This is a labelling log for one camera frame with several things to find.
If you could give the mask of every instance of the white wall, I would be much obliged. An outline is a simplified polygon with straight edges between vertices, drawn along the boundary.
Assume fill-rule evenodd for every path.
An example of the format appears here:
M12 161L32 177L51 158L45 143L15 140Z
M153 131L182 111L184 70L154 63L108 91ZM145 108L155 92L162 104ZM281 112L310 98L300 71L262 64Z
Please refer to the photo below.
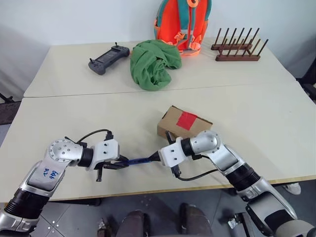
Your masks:
M160 3L0 0L0 91L22 98L49 45L152 39ZM316 56L316 0L213 0L207 36L216 36L220 27L260 27L296 78Z

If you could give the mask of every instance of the cardboard box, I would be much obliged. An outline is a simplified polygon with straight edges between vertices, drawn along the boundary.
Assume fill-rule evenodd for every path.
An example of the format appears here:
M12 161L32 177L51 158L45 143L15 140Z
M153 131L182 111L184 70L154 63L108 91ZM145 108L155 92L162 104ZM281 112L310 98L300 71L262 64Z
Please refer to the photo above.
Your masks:
M194 114L171 106L157 125L157 134L166 138L166 131L170 131L173 138L194 137L204 130L209 130L213 123Z

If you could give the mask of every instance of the orange backpack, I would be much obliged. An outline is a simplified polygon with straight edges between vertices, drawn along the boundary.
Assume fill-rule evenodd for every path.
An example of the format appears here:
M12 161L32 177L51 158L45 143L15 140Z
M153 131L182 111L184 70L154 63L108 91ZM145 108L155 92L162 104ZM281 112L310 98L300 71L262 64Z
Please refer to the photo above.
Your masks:
M155 37L177 46L182 55L201 50L212 0L163 0L155 19Z

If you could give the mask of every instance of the shoe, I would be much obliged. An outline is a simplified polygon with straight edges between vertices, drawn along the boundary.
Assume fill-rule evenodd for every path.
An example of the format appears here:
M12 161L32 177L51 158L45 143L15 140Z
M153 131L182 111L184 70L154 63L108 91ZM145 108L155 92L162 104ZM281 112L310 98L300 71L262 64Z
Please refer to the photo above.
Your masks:
M301 194L301 186L299 183L283 185L285 190L294 195Z

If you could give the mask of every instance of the red tape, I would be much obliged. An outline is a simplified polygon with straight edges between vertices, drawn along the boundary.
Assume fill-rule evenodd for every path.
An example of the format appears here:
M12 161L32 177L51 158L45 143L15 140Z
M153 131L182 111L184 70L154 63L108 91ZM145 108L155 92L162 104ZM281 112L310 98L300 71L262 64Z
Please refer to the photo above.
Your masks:
M178 119L177 125L184 128L185 130L190 130L197 116L190 114L188 112L182 112Z

